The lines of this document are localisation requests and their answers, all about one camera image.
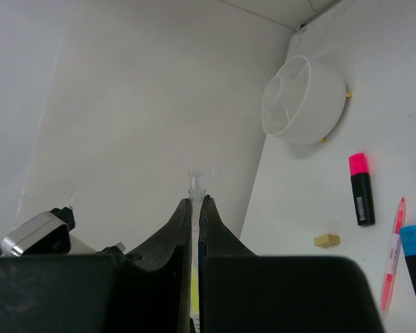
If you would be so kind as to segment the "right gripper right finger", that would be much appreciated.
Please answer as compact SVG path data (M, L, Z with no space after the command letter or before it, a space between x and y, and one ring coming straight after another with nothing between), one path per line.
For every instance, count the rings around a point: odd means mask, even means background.
M198 237L200 323L203 332L258 332L258 257L223 223L205 197Z

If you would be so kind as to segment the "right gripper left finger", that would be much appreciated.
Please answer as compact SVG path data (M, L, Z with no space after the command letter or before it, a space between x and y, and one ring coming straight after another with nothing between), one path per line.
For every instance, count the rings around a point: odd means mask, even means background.
M135 332L190 331L191 215L185 198L163 227L127 254Z

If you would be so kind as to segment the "yellow clear pen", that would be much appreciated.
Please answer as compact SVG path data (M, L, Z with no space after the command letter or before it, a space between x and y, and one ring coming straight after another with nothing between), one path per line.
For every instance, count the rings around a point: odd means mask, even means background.
M204 185L204 173L201 171L190 172L189 199L192 205L191 215L191 284L190 284L190 318L194 326L194 332L200 332L200 306L198 291L198 238L200 234L199 220L202 203L206 195Z

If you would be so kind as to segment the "pink clear pen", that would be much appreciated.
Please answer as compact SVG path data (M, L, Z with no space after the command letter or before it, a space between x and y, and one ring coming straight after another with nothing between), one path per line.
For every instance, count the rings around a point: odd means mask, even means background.
M385 275L381 290L380 309L382 319L385 319L387 317L392 299L395 277L397 273L397 265L399 261L399 254L401 250L401 238L399 235L399 231L404 226L405 215L406 200L405 198L402 198L397 208L397 213L392 229L392 237L390 240L388 258L385 267Z

